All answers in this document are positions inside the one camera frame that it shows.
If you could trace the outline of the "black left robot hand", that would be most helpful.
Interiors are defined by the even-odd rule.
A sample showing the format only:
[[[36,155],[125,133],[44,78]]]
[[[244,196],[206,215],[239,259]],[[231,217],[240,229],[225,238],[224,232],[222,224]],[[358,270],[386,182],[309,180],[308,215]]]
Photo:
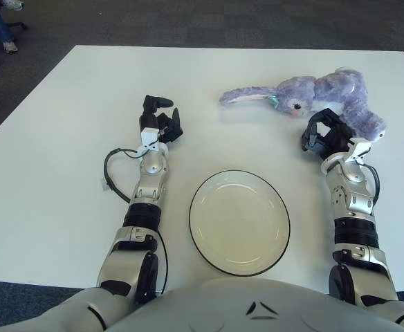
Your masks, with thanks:
[[[174,108],[171,118],[165,113],[156,115],[159,108],[170,108],[172,106],[174,106],[172,100],[146,95],[143,102],[143,114],[139,119],[140,130],[142,131],[145,128],[157,129],[157,141],[161,143],[173,142],[182,136],[183,130],[177,108]]]

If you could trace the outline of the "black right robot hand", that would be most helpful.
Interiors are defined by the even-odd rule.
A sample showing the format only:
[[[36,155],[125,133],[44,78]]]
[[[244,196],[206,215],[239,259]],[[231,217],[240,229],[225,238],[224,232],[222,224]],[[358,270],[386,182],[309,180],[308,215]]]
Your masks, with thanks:
[[[319,123],[329,128],[324,136],[318,132]],[[325,160],[332,154],[348,152],[348,143],[353,134],[351,128],[336,113],[323,109],[310,118],[301,136],[301,148],[303,151],[312,151]]]

